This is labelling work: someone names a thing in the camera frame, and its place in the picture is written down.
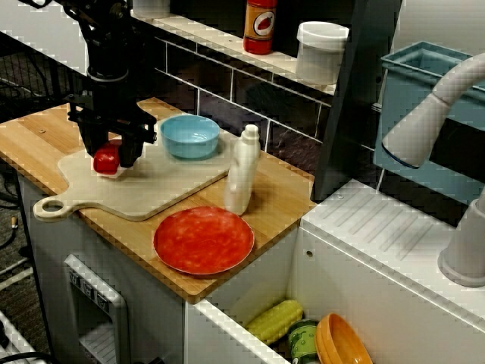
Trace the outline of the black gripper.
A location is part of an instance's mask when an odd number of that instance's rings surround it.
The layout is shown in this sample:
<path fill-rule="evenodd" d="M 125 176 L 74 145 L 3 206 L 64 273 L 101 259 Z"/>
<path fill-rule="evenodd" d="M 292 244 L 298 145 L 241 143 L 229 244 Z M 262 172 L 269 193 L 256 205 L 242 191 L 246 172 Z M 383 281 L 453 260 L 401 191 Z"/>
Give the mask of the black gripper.
<path fill-rule="evenodd" d="M 124 82 L 88 84 L 69 93 L 68 117 L 78 124 L 86 151 L 90 156 L 108 142 L 109 133 L 121 136 L 120 166 L 130 168 L 141 156 L 143 143 L 156 141 L 156 118 L 143 111 L 130 86 Z"/>

